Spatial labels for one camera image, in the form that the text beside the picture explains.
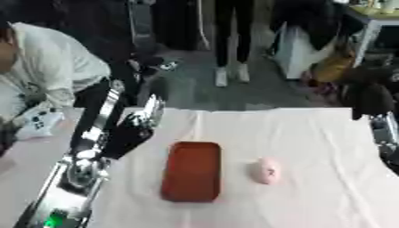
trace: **green light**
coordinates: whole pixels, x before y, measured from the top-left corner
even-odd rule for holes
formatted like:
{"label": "green light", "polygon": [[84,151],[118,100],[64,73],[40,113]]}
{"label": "green light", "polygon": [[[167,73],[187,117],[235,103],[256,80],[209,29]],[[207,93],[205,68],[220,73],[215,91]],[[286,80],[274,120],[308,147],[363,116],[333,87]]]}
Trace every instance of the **green light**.
{"label": "green light", "polygon": [[62,225],[62,218],[57,215],[51,215],[47,221],[45,221],[45,228],[56,228]]}

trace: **pink ball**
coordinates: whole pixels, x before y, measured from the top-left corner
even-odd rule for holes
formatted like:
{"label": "pink ball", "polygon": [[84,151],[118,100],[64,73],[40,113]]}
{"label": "pink ball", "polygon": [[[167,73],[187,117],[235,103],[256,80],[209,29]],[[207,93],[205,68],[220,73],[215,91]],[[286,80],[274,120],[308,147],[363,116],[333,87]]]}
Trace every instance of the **pink ball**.
{"label": "pink ball", "polygon": [[281,166],[274,159],[259,159],[257,163],[254,164],[254,177],[259,183],[277,183],[281,178]]}

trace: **black jacket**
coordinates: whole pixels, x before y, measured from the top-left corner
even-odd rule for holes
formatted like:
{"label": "black jacket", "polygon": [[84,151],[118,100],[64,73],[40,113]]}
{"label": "black jacket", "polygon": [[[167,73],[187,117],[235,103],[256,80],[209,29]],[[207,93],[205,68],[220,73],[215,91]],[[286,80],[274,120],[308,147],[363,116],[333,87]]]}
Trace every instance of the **black jacket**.
{"label": "black jacket", "polygon": [[321,50],[338,33],[342,9],[331,0],[279,0],[273,7],[271,30],[284,22],[309,34],[310,43]]}

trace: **white sneaker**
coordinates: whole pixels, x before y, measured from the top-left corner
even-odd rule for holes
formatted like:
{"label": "white sneaker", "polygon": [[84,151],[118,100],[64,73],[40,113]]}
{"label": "white sneaker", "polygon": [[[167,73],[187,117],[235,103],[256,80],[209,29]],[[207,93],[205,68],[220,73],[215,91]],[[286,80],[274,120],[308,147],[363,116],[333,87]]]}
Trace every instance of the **white sneaker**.
{"label": "white sneaker", "polygon": [[218,68],[216,70],[216,86],[227,87],[227,70],[226,68]]}
{"label": "white sneaker", "polygon": [[239,81],[248,83],[250,81],[248,65],[245,63],[240,64],[238,71],[239,71],[238,72],[239,73]]}

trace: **red tray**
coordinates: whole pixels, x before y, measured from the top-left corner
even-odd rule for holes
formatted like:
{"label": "red tray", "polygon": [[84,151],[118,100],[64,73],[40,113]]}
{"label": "red tray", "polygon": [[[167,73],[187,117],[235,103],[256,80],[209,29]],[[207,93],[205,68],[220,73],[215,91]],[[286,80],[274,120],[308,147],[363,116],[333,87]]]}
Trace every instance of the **red tray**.
{"label": "red tray", "polygon": [[161,187],[165,200],[210,202],[220,192],[221,148],[212,142],[178,142],[169,154]]}

